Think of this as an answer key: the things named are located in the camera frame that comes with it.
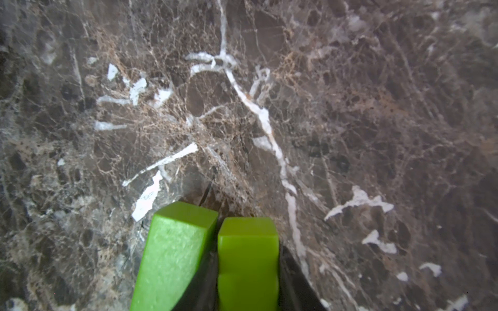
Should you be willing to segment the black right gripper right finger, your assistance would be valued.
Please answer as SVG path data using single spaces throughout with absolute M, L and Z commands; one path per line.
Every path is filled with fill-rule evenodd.
M 279 306 L 283 311 L 326 311 L 289 249 L 280 245 Z

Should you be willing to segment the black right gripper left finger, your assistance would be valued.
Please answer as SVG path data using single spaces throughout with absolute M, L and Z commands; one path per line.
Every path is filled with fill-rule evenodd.
M 188 287 L 172 311 L 213 311 L 217 300 L 219 259 L 216 249 L 201 260 Z

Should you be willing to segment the green block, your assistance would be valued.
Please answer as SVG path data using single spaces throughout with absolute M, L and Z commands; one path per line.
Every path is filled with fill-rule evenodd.
M 213 242 L 218 212 L 175 202 L 154 213 L 131 310 L 172 310 Z
M 277 310 L 280 241 L 264 217 L 227 217 L 217 236 L 219 310 Z

